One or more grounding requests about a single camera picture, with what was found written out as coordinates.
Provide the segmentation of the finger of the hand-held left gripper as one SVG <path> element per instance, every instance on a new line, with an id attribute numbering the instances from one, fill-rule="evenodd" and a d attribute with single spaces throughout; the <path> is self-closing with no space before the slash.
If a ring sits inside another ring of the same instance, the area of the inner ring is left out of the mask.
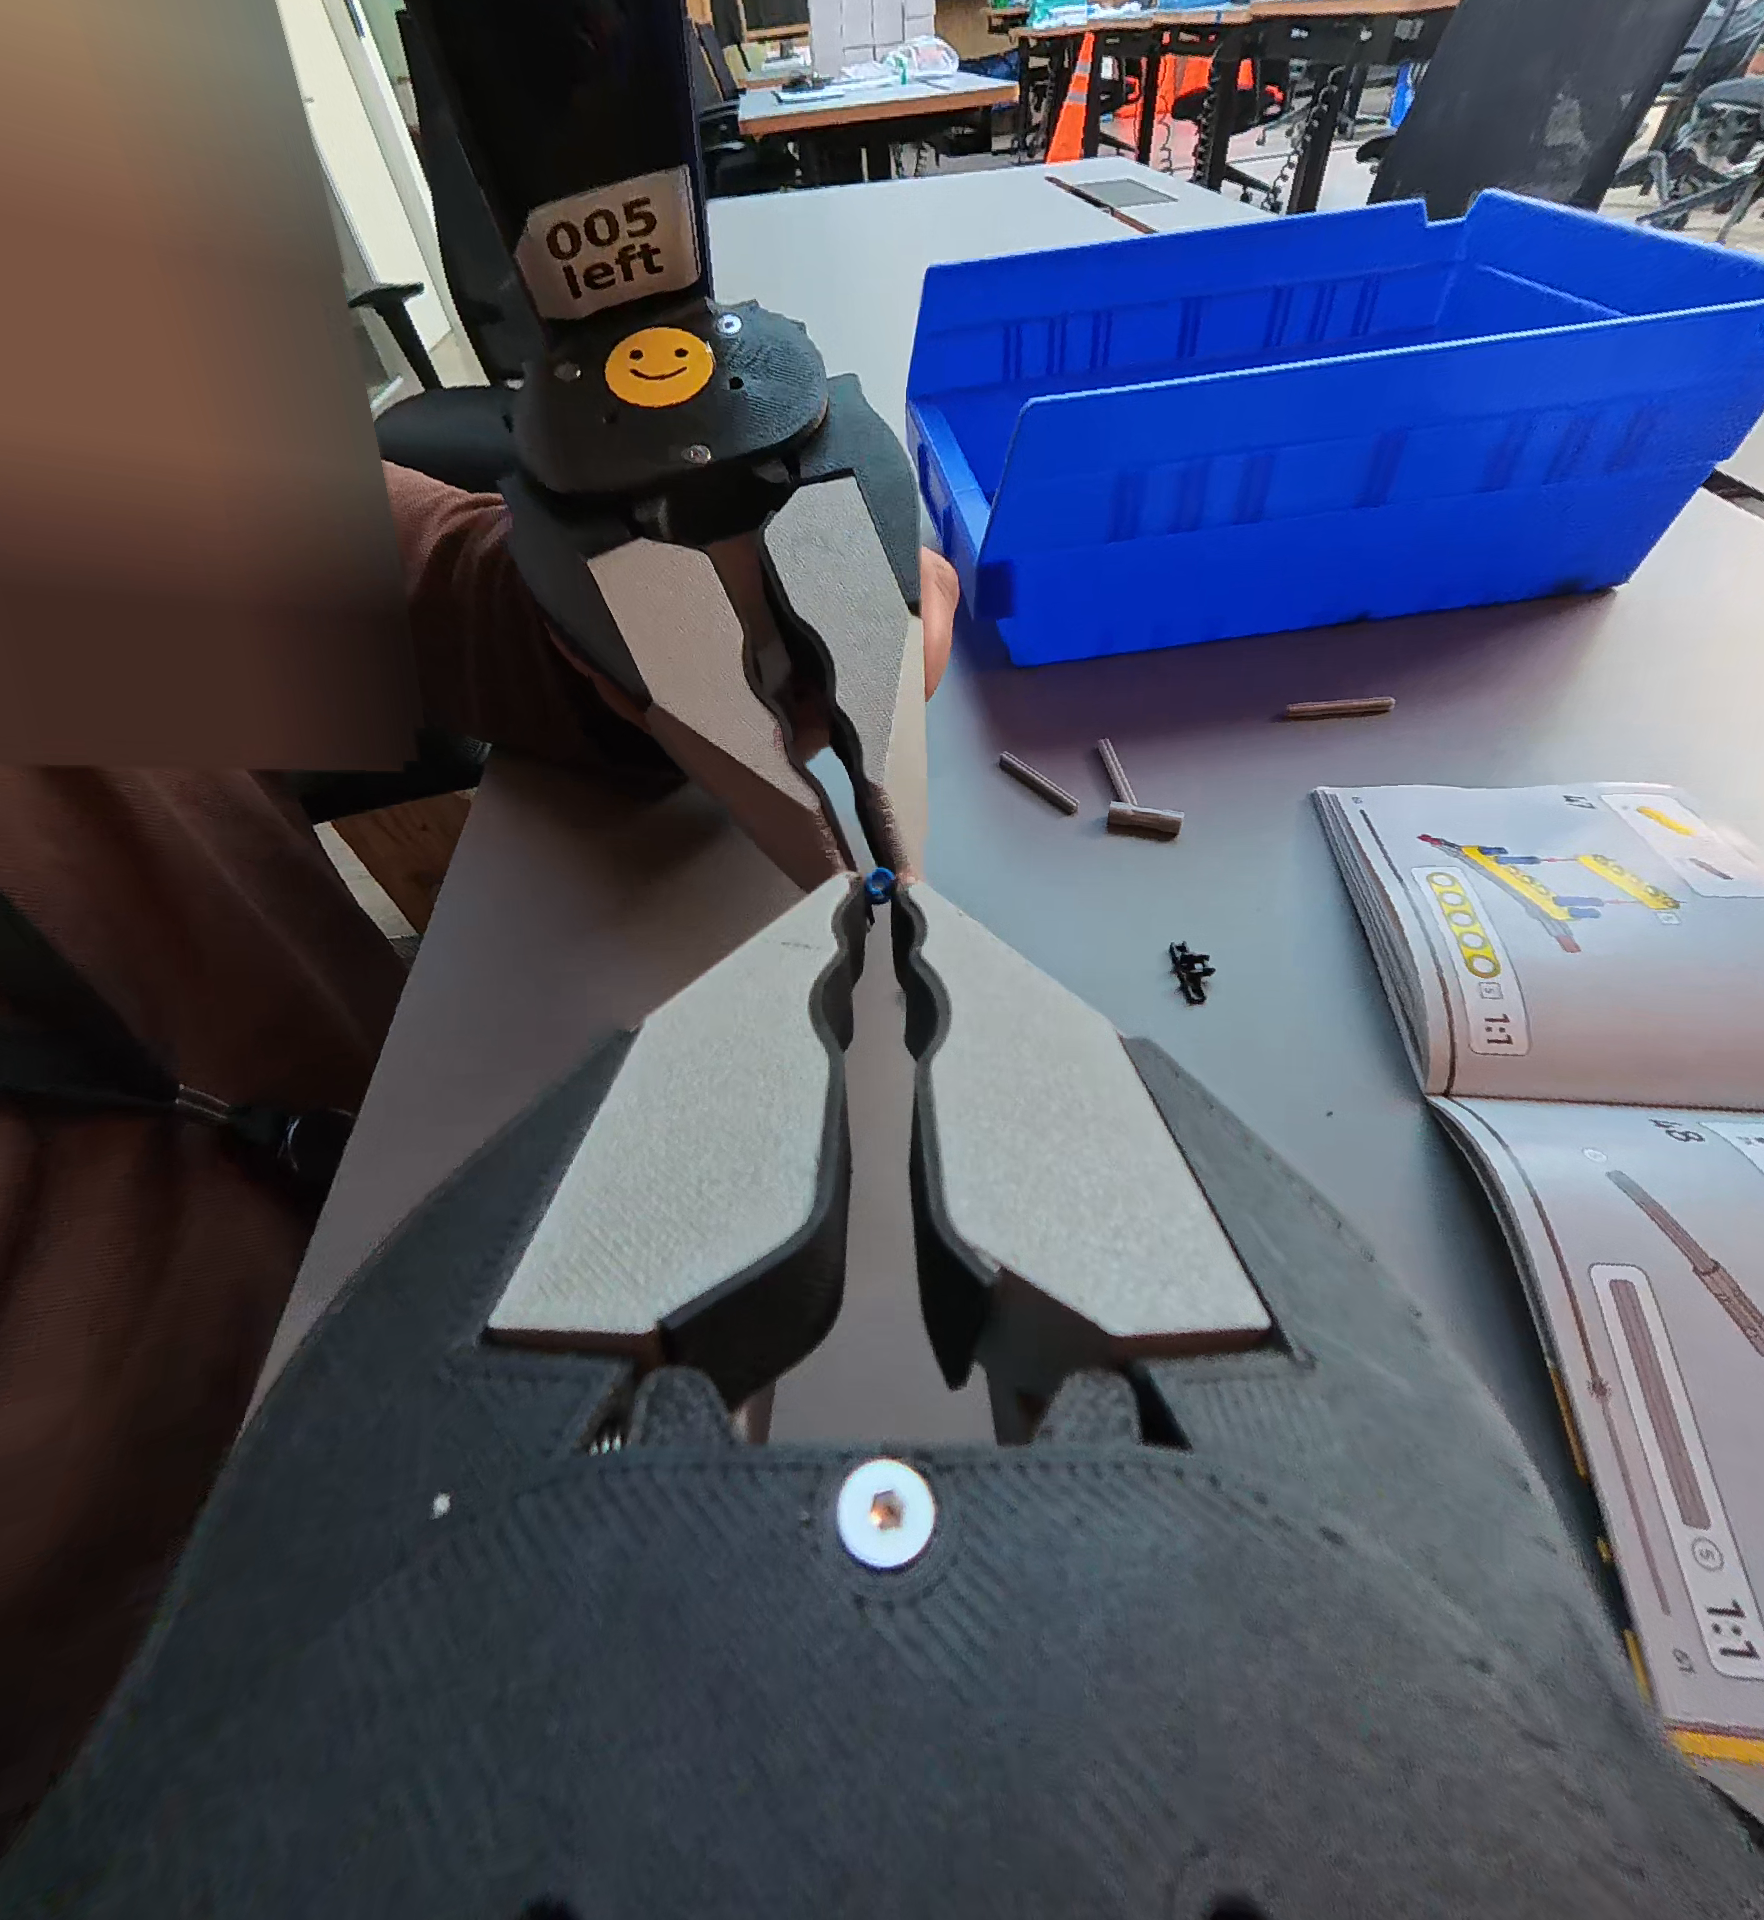
<path id="1" fill-rule="evenodd" d="M 774 611 L 820 680 L 828 741 L 869 851 L 912 882 L 926 831 L 919 613 L 850 476 L 800 487 L 759 543 Z"/>
<path id="2" fill-rule="evenodd" d="M 747 634 L 710 552 L 628 540 L 589 561 L 646 694 L 646 731 L 802 889 L 846 876 L 846 850 L 747 671 Z"/>

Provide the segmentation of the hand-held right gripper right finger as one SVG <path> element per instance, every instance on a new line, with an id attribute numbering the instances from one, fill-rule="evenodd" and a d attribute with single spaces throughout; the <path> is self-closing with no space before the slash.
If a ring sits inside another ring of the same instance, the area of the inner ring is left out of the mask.
<path id="1" fill-rule="evenodd" d="M 936 1367 L 1001 1443 L 1059 1383 L 1253 1349 L 1274 1324 L 1116 1029 L 922 882 L 897 889 L 910 1209 Z"/>

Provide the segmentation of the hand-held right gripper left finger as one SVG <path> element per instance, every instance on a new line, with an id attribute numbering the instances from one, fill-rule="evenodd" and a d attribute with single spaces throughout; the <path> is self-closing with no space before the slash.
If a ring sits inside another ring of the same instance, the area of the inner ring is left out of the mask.
<path id="1" fill-rule="evenodd" d="M 850 992 L 869 899 L 798 899 L 625 1035 L 491 1338 L 704 1373 L 728 1408 L 820 1345 L 846 1271 Z"/>

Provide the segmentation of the brown lego axle with connector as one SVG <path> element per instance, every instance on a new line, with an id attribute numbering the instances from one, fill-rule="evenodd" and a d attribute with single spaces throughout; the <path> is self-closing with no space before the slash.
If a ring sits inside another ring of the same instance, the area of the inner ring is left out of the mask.
<path id="1" fill-rule="evenodd" d="M 1107 781 L 1111 795 L 1104 816 L 1107 833 L 1146 837 L 1157 841 L 1173 841 L 1181 833 L 1185 816 L 1177 810 L 1145 804 L 1138 799 L 1134 785 L 1109 736 L 1101 736 L 1093 744 L 1093 754 L 1102 770 L 1102 778 Z"/>

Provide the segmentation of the lego instruction booklet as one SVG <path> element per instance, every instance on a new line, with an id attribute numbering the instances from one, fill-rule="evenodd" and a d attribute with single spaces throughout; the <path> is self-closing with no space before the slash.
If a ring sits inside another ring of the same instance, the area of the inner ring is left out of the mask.
<path id="1" fill-rule="evenodd" d="M 1518 1261 L 1647 1692 L 1764 1819 L 1764 862 L 1659 782 L 1311 802 Z"/>

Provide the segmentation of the person's left hand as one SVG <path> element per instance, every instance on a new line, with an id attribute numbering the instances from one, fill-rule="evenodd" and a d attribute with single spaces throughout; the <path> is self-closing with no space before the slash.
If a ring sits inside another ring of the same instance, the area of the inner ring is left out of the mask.
<path id="1" fill-rule="evenodd" d="M 916 549 L 920 685 L 932 700 L 951 659 L 962 583 L 953 564 L 932 546 Z"/>

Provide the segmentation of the small wooden top table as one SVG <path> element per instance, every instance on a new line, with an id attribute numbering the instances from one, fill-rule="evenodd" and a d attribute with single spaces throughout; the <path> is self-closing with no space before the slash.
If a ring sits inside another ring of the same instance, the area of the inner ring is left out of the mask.
<path id="1" fill-rule="evenodd" d="M 753 89 L 736 105 L 750 142 L 794 147 L 802 185 L 893 179 L 893 152 L 1018 103 L 1011 80 L 960 71 L 898 84 Z"/>

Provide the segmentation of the blue plastic bin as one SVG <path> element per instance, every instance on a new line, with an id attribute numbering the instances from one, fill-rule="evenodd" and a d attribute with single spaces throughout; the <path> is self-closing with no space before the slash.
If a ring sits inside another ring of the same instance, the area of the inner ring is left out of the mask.
<path id="1" fill-rule="evenodd" d="M 904 399 L 1020 665 L 1605 591 L 1764 411 L 1764 258 L 1486 190 L 948 263 Z"/>

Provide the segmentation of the orange traffic cone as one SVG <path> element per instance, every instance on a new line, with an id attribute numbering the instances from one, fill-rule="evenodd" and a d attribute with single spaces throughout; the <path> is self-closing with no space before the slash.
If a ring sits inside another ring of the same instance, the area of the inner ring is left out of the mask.
<path id="1" fill-rule="evenodd" d="M 1044 160 L 1065 163 L 1093 158 L 1101 142 L 1101 111 L 1093 102 L 1101 69 L 1095 32 L 1048 40 L 1048 121 Z"/>

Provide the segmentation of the wooden top work table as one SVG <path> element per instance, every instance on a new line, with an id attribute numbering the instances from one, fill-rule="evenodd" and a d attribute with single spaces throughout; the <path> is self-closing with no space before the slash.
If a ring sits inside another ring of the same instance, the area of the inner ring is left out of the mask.
<path id="1" fill-rule="evenodd" d="M 1453 12 L 1453 3 L 1044 4 L 1013 28 L 1021 62 L 1040 60 L 1046 74 L 1040 107 L 1031 103 L 1027 77 L 1018 80 L 1018 142 L 1030 158 L 1044 160 L 1048 40 L 1087 31 L 1101 40 L 1093 96 L 1101 111 L 1099 145 L 1104 74 L 1116 80 L 1136 79 L 1136 92 L 1125 96 L 1125 105 L 1132 107 L 1134 160 L 1149 165 L 1157 121 L 1174 118 L 1181 62 L 1204 60 L 1191 179 L 1210 190 L 1226 183 L 1252 188 L 1253 179 L 1230 163 L 1237 102 L 1259 107 L 1267 80 L 1296 74 L 1307 87 L 1305 121 L 1293 158 L 1281 165 L 1277 183 L 1267 188 L 1267 207 L 1284 215 L 1309 212 L 1323 196 L 1340 119 L 1364 77 L 1374 69 L 1421 66 L 1431 60 Z"/>

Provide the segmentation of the person's brown shirt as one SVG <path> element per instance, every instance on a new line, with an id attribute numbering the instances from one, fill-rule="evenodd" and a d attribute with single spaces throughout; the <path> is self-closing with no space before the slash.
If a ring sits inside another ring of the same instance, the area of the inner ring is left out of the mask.
<path id="1" fill-rule="evenodd" d="M 168 1086 L 363 1103 L 405 969 L 285 776 L 0 766 L 0 891 Z M 186 1117 L 0 1095 L 0 1851 L 149 1624 L 317 1210 Z"/>

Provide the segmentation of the black mesh office chair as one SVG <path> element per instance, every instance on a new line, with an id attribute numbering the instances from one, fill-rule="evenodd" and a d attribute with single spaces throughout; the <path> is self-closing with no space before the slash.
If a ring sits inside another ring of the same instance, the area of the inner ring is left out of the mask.
<path id="1" fill-rule="evenodd" d="M 1455 221 L 1481 190 L 1596 210 L 1701 3 L 1461 3 L 1370 204 Z"/>

